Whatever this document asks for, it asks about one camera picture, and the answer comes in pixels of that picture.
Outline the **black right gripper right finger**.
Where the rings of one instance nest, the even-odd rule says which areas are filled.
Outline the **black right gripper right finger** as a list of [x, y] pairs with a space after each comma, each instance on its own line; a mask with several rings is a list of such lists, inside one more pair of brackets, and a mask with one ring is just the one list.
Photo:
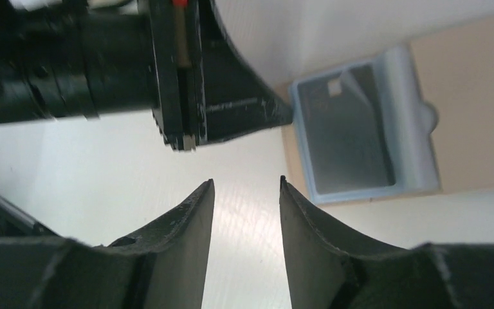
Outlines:
[[406, 249], [367, 236], [280, 179], [293, 308], [494, 308], [494, 243]]

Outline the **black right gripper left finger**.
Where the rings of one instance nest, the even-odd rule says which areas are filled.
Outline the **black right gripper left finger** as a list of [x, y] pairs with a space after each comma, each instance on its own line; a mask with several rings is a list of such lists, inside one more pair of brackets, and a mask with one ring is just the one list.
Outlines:
[[215, 187], [110, 245], [0, 237], [0, 308], [200, 308]]

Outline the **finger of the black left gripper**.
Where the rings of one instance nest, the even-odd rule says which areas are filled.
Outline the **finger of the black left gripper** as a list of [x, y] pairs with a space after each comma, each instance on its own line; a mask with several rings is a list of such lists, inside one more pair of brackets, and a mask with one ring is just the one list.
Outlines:
[[198, 1], [206, 142], [227, 142], [293, 121], [293, 109], [244, 60], [215, 1]]

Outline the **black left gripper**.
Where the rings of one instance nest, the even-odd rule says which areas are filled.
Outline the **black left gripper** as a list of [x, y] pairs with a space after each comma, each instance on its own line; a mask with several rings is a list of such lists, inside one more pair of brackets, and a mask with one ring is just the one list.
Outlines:
[[190, 1], [36, 9], [0, 1], [0, 125], [149, 109], [178, 151], [199, 144], [188, 49]]

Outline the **dark credit card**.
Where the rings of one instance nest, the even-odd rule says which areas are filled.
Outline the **dark credit card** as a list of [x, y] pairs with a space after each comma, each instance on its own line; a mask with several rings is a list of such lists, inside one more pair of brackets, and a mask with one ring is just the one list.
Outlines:
[[302, 81], [296, 91], [315, 195], [396, 183], [370, 64]]

